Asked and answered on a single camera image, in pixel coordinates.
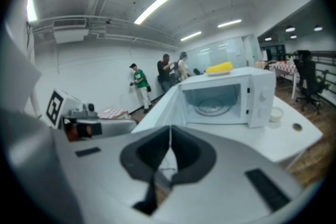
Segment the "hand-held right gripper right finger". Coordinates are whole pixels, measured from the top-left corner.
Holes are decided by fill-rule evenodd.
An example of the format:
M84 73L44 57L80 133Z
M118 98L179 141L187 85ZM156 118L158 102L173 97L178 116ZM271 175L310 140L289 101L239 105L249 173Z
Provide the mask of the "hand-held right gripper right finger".
M281 223L302 193L296 180L251 147L172 126L177 173L153 218L163 223Z

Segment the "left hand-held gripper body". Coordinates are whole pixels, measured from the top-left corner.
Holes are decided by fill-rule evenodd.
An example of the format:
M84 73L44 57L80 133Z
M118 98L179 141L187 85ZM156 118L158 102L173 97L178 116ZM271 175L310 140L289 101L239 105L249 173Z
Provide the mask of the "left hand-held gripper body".
M53 90L45 116L51 128L64 131L70 142L102 135L94 105L84 103L63 90Z

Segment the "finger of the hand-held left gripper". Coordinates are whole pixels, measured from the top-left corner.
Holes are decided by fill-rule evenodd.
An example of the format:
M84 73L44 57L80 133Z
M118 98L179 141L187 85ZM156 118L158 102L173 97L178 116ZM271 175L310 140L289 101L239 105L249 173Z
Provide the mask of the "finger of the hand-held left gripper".
M129 134L137 126L135 120L100 119L102 136Z

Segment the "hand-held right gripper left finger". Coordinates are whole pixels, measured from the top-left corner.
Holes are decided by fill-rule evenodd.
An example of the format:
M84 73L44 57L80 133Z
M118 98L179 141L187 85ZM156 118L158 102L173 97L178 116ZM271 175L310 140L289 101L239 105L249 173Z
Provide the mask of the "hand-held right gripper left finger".
M155 196L170 127L81 142L60 130L52 136L86 223L170 223L156 215Z

